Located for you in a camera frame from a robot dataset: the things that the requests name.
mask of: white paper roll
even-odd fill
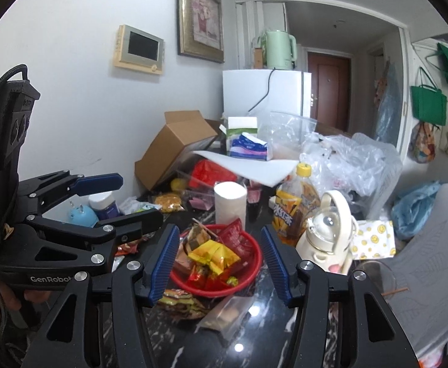
[[[214,187],[216,224],[230,224],[240,218],[246,223],[246,188],[236,182],[221,182]]]

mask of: framed painting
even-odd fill
[[[178,53],[224,62],[221,0],[178,0]]]

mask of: green electric kettle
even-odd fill
[[[297,60],[296,38],[281,30],[266,31],[261,38],[263,63],[268,69],[292,70]]]

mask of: red plastic basket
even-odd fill
[[[211,230],[215,233],[219,233],[221,230],[223,230],[226,227],[227,227],[226,225],[222,225],[222,224],[210,224],[207,226],[207,228],[209,230]],[[184,232],[183,234],[181,234],[181,237],[184,237],[187,233],[188,233],[188,231]],[[224,297],[224,296],[231,295],[231,294],[237,292],[238,290],[244,289],[249,284],[251,284],[253,282],[253,280],[256,278],[256,276],[258,275],[258,272],[260,271],[260,268],[261,268],[263,257],[262,257],[261,249],[260,249],[260,246],[258,245],[258,242],[250,234],[248,234],[245,231],[241,231],[240,235],[243,236],[244,238],[246,238],[252,244],[254,257],[253,257],[253,260],[250,262],[250,264],[247,267],[243,268],[243,270],[241,270],[238,273],[237,278],[239,280],[239,284],[237,286],[235,286],[231,289],[224,289],[224,290],[218,290],[218,291],[211,292],[211,291],[207,291],[207,290],[197,289],[193,286],[188,285],[186,283],[188,275],[184,275],[175,269],[171,270],[169,277],[175,284],[177,284],[177,286],[180,289],[186,290],[187,292],[190,292],[190,293],[194,294],[195,296],[203,296],[203,297],[208,297],[208,298]]]

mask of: yellow bottle cap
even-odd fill
[[[301,177],[311,177],[312,168],[306,163],[299,163],[296,167],[296,174]]]

